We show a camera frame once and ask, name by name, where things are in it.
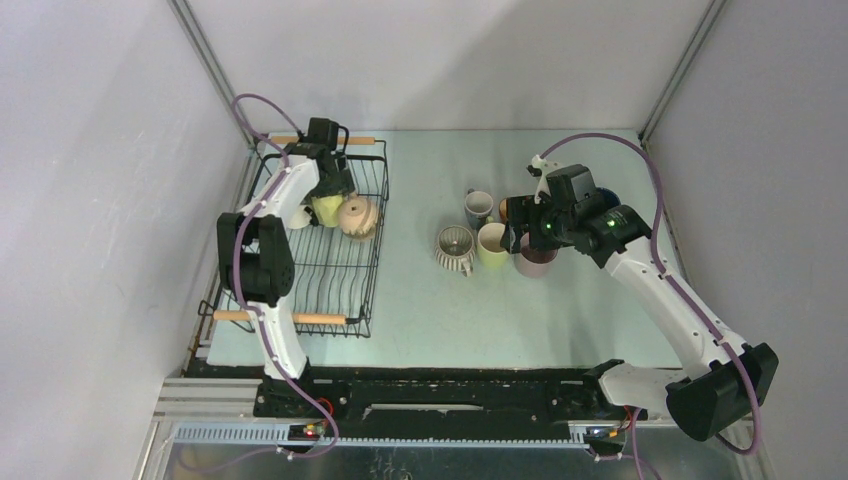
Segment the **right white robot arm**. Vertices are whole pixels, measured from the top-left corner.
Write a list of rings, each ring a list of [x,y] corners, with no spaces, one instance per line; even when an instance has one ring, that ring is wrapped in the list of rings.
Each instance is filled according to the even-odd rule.
[[[620,406],[640,407],[705,441],[761,406],[779,365],[774,350],[719,320],[660,256],[639,214],[609,203],[586,166],[536,157],[527,170],[538,185],[532,195],[507,198],[502,246],[512,253],[572,247],[590,257],[635,295],[681,364],[672,371],[602,363],[587,374],[585,411],[606,418]]]

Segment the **white ribbed mug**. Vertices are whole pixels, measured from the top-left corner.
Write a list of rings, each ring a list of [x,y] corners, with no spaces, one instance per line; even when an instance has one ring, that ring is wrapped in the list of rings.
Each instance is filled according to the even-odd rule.
[[[442,229],[437,235],[434,253],[443,269],[464,277],[474,273],[476,246],[474,235],[468,228],[452,225]]]

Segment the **small orange cup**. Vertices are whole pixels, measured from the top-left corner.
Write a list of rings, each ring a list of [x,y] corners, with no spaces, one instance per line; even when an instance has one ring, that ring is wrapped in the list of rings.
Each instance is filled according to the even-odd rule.
[[[498,206],[498,214],[500,218],[500,222],[506,224],[508,222],[508,199],[504,198],[500,201]]]

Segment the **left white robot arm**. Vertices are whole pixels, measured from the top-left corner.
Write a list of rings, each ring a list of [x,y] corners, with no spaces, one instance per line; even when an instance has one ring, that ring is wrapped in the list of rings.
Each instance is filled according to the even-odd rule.
[[[236,213],[216,223],[220,282],[248,312],[264,350],[265,373],[289,380],[277,402],[292,416],[304,416],[316,403],[315,388],[300,378],[308,358],[298,339],[287,297],[295,281],[288,222],[303,202],[343,200],[355,190],[334,120],[313,117],[297,141],[284,147],[278,166],[259,193]]]

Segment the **mauve cup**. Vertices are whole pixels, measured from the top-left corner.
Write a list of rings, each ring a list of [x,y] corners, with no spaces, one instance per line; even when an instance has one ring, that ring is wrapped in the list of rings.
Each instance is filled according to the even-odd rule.
[[[524,234],[520,239],[519,251],[513,255],[513,263],[521,275],[527,278],[541,278],[548,273],[557,254],[556,249],[539,250],[531,247],[529,234]]]

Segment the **light green cup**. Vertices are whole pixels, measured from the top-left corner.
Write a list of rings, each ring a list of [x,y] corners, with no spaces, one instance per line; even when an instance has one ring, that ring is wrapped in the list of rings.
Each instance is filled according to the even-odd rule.
[[[506,232],[503,223],[496,222],[493,217],[487,217],[477,232],[477,252],[480,262],[485,268],[499,269],[509,259],[508,250],[501,245]]]

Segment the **grey-blue small cup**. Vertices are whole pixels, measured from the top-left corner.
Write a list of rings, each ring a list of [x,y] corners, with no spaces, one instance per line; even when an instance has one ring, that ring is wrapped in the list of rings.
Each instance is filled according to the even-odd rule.
[[[487,192],[469,189],[464,198],[463,207],[470,228],[478,231],[491,216],[494,200]]]

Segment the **dark blue mug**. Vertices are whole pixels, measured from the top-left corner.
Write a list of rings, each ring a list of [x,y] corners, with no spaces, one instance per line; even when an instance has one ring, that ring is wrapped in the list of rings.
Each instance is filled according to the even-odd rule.
[[[618,195],[607,188],[598,187],[597,190],[601,194],[607,209],[615,208],[621,204]]]

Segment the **yellow-green cup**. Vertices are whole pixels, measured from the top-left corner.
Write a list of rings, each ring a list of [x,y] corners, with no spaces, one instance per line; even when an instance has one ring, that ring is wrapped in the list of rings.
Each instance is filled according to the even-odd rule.
[[[343,195],[314,197],[311,205],[318,223],[327,228],[336,228],[339,225],[338,210],[344,202]]]

